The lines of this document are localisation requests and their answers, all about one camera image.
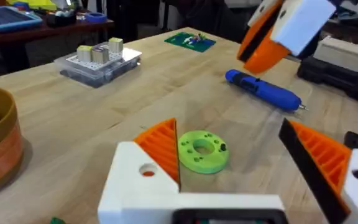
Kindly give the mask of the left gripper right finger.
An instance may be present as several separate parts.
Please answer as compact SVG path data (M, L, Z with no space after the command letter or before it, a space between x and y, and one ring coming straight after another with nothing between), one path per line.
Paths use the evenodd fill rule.
M358 135L350 133L341 143L284 119L278 136L327 223L358 223Z

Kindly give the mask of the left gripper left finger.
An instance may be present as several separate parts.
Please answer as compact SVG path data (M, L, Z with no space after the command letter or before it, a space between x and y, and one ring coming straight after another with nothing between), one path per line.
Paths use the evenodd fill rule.
M180 191L174 118L117 144L97 214L100 223L171 223Z

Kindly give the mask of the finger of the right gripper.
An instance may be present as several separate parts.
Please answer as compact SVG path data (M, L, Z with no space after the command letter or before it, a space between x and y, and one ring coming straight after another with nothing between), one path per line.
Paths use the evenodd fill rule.
M299 55L335 10L336 5L328 0L284 1L275 24L244 68L263 73L287 55Z
M247 62L256 52L269 30L275 24L284 0L262 1L247 23L247 32L237 53L237 58Z

